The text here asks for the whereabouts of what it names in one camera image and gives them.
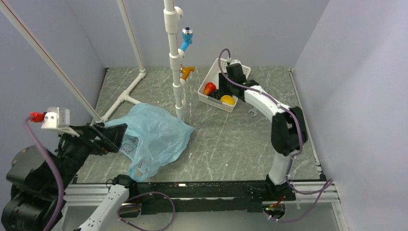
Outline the dark fake grape bunch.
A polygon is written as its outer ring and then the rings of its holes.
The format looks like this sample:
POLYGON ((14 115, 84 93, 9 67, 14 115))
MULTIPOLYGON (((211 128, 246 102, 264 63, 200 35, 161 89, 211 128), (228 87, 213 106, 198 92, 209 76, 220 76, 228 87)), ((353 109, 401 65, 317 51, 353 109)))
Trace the dark fake grape bunch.
POLYGON ((222 95, 219 93, 219 90, 211 92, 210 94, 208 94, 208 96, 217 100, 220 100, 220 98, 222 97, 222 95))

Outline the yellow fake fruit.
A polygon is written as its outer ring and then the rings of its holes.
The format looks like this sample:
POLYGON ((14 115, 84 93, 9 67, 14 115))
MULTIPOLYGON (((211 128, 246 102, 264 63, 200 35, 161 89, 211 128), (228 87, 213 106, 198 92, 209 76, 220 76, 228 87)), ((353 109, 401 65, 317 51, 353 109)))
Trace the yellow fake fruit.
POLYGON ((223 95, 223 96, 220 98, 220 100, 221 100, 223 103, 227 103, 227 104, 230 104, 230 105, 234 105, 234 104, 235 104, 234 98, 233 98, 232 96, 230 96, 230 95, 223 95))

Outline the red fake fruit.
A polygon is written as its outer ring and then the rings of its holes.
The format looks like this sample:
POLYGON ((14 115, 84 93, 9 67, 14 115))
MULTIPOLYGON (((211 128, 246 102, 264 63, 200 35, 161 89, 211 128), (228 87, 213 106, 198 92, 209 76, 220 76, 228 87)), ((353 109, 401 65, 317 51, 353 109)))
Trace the red fake fruit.
POLYGON ((205 88, 204 88, 204 90, 203 90, 203 94, 206 95, 206 96, 208 96, 208 95, 212 94, 212 93, 213 93, 214 91, 216 91, 216 90, 217 90, 216 85, 215 85, 214 83, 212 83, 212 82, 208 82, 208 83, 205 85, 205 88))

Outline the light blue plastic bag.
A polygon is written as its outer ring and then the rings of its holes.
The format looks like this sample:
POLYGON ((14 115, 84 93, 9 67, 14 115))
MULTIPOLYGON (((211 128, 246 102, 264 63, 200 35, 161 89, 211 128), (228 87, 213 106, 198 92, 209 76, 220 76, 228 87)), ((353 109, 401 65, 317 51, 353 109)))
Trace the light blue plastic bag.
POLYGON ((135 181, 153 177, 161 167, 176 161, 194 131, 167 110, 147 103, 133 106, 127 115, 105 126, 120 124, 127 124, 127 129, 119 151, 131 160, 128 172, 135 181))

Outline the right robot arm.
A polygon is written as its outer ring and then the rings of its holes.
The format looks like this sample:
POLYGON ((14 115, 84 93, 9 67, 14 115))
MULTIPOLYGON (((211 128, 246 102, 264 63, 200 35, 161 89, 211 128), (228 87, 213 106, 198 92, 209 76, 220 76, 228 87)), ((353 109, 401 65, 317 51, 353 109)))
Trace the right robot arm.
POLYGON ((276 200, 283 195, 282 184, 289 180, 294 158, 308 141, 303 111, 298 106, 289 107, 279 102, 259 83, 247 80, 240 63, 227 63, 225 72, 221 62, 218 67, 232 95, 252 105, 271 121, 271 144, 276 153, 268 174, 272 182, 265 186, 265 193, 269 199, 276 200))

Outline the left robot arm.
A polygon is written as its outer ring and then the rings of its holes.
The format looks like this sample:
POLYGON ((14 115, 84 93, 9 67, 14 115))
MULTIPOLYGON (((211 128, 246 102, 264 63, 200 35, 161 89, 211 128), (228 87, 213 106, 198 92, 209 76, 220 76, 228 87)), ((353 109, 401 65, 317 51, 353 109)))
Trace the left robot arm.
POLYGON ((63 216, 64 191, 86 159, 117 152, 127 127, 125 123, 111 127, 88 123, 72 126, 76 135, 60 134, 58 148, 54 152, 46 150, 46 154, 61 177, 62 187, 36 145, 22 149, 6 175, 12 188, 1 215, 5 230, 50 231, 63 216))

